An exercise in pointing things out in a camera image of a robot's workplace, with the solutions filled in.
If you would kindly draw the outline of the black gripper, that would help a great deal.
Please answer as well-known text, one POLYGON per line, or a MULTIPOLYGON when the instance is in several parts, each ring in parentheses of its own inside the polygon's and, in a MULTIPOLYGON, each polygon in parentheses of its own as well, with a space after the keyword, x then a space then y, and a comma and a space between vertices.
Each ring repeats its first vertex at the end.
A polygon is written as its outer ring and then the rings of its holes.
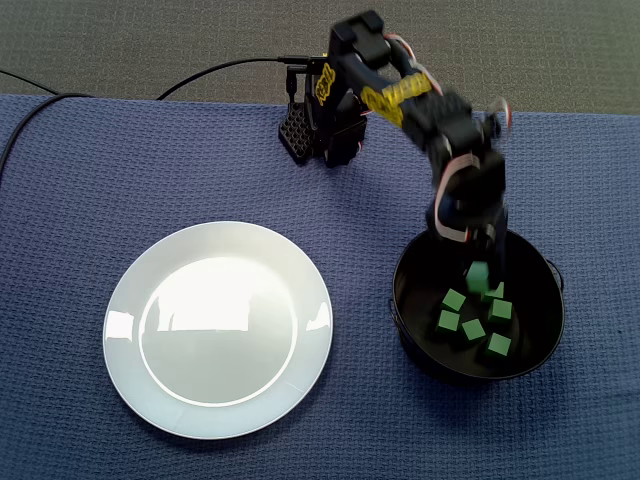
POLYGON ((429 160, 435 196, 426 213, 427 231, 440 242, 457 245, 457 268, 462 273, 476 260, 474 245, 491 245, 489 288, 497 289, 505 271, 504 156, 432 154, 429 160))

